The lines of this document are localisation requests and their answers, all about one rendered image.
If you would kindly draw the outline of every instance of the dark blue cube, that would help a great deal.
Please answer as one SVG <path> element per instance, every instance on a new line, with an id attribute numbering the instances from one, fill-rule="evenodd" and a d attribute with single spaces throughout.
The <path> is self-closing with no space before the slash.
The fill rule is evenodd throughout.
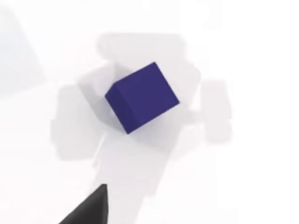
<path id="1" fill-rule="evenodd" d="M 105 98 L 128 134 L 179 104 L 156 63 L 115 82 Z"/>

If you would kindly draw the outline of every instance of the white background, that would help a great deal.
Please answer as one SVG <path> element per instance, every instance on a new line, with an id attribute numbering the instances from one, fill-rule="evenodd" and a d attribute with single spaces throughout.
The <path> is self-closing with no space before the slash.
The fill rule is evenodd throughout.
<path id="1" fill-rule="evenodd" d="M 101 183 L 110 224 L 299 222 L 296 1 L 0 2 L 0 223 Z M 152 60 L 182 105 L 127 136 L 101 96 Z"/>

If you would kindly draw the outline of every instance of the block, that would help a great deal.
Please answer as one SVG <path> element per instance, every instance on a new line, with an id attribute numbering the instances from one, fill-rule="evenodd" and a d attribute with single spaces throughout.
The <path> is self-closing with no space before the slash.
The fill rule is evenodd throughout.
<path id="1" fill-rule="evenodd" d="M 107 185 L 101 185 L 86 198 L 60 224 L 107 224 L 108 192 Z"/>
<path id="2" fill-rule="evenodd" d="M 156 63 L 115 82 L 105 98 L 127 134 L 179 104 Z"/>

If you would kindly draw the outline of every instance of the cube side face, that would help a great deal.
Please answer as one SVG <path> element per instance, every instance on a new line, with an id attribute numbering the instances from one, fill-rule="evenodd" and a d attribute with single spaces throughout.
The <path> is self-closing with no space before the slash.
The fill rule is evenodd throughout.
<path id="1" fill-rule="evenodd" d="M 178 98 L 156 63 L 120 80 L 117 85 L 141 124 L 179 104 Z"/>
<path id="2" fill-rule="evenodd" d="M 114 85 L 106 93 L 105 98 L 110 104 L 126 133 L 129 134 L 141 126 L 141 124 L 136 120 L 131 108 Z"/>

